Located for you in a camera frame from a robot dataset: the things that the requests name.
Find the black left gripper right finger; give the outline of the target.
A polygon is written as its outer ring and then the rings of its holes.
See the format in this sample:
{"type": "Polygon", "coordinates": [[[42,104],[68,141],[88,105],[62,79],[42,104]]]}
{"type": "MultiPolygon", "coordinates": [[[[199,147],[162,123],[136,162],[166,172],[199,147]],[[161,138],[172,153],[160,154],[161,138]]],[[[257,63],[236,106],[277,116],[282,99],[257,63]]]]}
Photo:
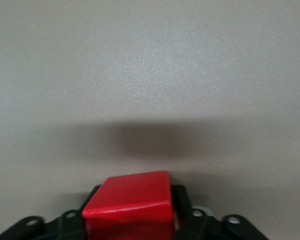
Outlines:
{"type": "Polygon", "coordinates": [[[228,214],[222,220],[208,214],[203,207],[192,205],[186,187],[171,185],[173,210],[179,228],[174,240],[267,240],[247,218],[228,214]]]}

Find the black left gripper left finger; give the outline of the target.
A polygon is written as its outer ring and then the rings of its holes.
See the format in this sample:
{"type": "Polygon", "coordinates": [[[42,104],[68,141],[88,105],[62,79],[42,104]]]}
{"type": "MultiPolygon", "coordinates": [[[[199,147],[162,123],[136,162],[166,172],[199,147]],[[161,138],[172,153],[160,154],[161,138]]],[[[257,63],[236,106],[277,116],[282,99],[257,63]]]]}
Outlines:
{"type": "Polygon", "coordinates": [[[95,186],[78,209],[68,210],[52,221],[35,215],[20,219],[0,233],[0,240],[87,240],[82,212],[100,187],[95,186]]]}

